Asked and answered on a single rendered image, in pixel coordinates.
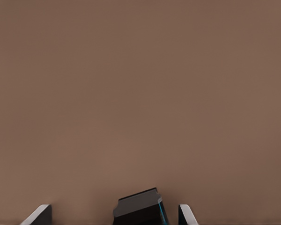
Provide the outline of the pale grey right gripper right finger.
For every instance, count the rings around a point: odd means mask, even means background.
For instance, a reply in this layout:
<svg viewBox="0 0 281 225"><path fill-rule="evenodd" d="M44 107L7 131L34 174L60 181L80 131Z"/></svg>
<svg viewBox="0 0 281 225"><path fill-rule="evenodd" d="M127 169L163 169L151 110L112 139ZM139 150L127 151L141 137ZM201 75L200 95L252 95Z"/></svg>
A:
<svg viewBox="0 0 281 225"><path fill-rule="evenodd" d="M199 225L190 206L187 204L178 206L178 225Z"/></svg>

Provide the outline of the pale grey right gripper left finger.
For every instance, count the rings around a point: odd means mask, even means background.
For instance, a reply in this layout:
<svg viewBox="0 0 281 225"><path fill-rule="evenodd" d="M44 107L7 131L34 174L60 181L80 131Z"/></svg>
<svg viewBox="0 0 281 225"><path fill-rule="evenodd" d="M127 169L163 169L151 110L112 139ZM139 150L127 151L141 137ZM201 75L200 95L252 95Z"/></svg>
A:
<svg viewBox="0 0 281 225"><path fill-rule="evenodd" d="M52 206L40 205L19 225L52 225Z"/></svg>

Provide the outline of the yellow button with black base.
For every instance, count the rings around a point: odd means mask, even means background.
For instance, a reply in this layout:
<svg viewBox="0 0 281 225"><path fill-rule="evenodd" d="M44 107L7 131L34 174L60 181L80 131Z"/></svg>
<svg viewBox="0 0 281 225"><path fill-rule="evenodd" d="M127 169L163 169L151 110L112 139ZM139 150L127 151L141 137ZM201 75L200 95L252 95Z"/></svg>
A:
<svg viewBox="0 0 281 225"><path fill-rule="evenodd" d="M162 196L151 188L118 200L112 225L169 225Z"/></svg>

